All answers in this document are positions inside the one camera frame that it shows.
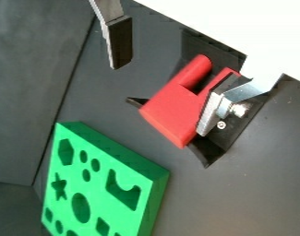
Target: shape sorter board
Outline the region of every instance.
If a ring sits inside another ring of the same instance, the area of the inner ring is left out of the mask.
[[[53,235],[150,235],[168,177],[85,124],[57,124],[43,225]]]

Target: red block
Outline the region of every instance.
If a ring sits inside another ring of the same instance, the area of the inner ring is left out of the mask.
[[[200,54],[140,109],[144,118],[179,148],[184,148],[197,134],[197,121],[211,90],[229,73],[240,75],[225,68],[195,94],[191,89],[211,73],[212,67],[209,58]]]

